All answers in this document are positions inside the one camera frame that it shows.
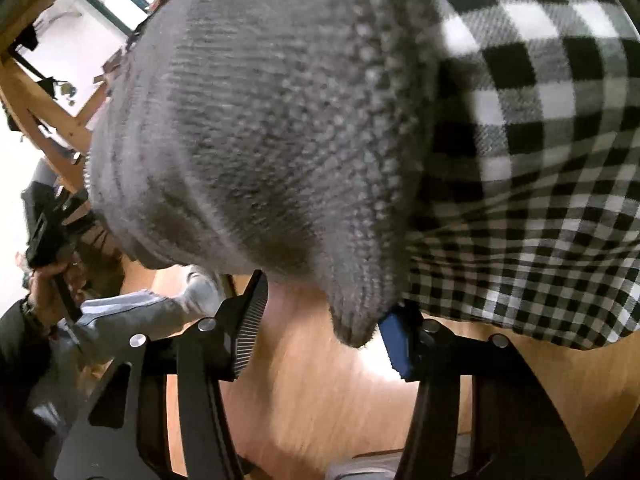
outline black jacket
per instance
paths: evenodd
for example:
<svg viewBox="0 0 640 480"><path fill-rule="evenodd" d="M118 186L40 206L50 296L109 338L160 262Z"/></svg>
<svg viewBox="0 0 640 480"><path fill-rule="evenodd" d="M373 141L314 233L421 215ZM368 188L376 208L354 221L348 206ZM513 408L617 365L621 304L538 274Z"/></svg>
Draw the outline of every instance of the black jacket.
<svg viewBox="0 0 640 480"><path fill-rule="evenodd" d="M38 459L52 434L25 410L51 352L48 340L25 322L20 303L0 318L0 478L52 480Z"/></svg>

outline sleeve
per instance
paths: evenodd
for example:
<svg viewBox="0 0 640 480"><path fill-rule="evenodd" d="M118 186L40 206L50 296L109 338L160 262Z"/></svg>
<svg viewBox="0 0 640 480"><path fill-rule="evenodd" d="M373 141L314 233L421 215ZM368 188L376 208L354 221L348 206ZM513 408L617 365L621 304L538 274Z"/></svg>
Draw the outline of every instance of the sleeve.
<svg viewBox="0 0 640 480"><path fill-rule="evenodd" d="M22 315L15 303L0 318L0 387L22 386L31 389L49 366L49 341Z"/></svg>

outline black metal frame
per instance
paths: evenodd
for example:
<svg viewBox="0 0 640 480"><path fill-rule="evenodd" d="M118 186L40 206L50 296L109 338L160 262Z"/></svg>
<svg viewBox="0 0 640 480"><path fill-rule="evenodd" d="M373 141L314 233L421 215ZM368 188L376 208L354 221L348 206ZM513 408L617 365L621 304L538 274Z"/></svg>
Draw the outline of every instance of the black metal frame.
<svg viewBox="0 0 640 480"><path fill-rule="evenodd" d="M396 480L452 478L460 376L473 376L468 471L477 480L584 480L577 449L544 388L510 341L456 336L415 304L380 324L392 365L420 381Z"/></svg>
<svg viewBox="0 0 640 480"><path fill-rule="evenodd" d="M55 469L58 480L177 480L166 428L166 376L178 375L182 446L190 479L242 480L254 465L236 455L219 381L236 378L243 316L266 301L267 281L254 272L242 296L216 319L182 335L149 342L138 336L112 362L79 413Z"/></svg>
<svg viewBox="0 0 640 480"><path fill-rule="evenodd" d="M254 465L236 455L219 381L237 375L239 320L255 295L266 298L259 271L245 294L226 300L204 328L198 323L181 336L125 349L65 441L56 479L182 478L171 470L166 435L165 376L177 373L188 478L241 480ZM508 338L456 336L423 320L414 304L393 309L380 331L394 368L405 380L420 381L396 480L585 479L558 412ZM468 467L454 474L461 375L473 375L474 417ZM637 471L640 415L634 421L588 480Z"/></svg>

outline gray jeans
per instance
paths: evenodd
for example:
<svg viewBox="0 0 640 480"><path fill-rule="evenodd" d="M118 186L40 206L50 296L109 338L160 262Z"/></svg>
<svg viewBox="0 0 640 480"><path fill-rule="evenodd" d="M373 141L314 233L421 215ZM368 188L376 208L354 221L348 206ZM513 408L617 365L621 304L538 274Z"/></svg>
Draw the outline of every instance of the gray jeans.
<svg viewBox="0 0 640 480"><path fill-rule="evenodd" d="M45 461L55 464L60 443L98 380L99 373L92 373L97 367L113 359L134 334L143 333L152 340L165 338L201 316L183 301L142 290L85 301L78 322L70 326L60 321L58 338L50 343L50 367L28 399L29 409L58 436L50 443Z"/></svg>

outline plaid shirt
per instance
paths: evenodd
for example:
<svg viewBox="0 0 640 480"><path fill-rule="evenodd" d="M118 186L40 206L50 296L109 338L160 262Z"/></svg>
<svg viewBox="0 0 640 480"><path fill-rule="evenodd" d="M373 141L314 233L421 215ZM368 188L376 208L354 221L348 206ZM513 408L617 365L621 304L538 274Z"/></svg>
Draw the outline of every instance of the plaid shirt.
<svg viewBox="0 0 640 480"><path fill-rule="evenodd" d="M405 301L589 349L640 327L640 42L617 0L433 0Z"/></svg>

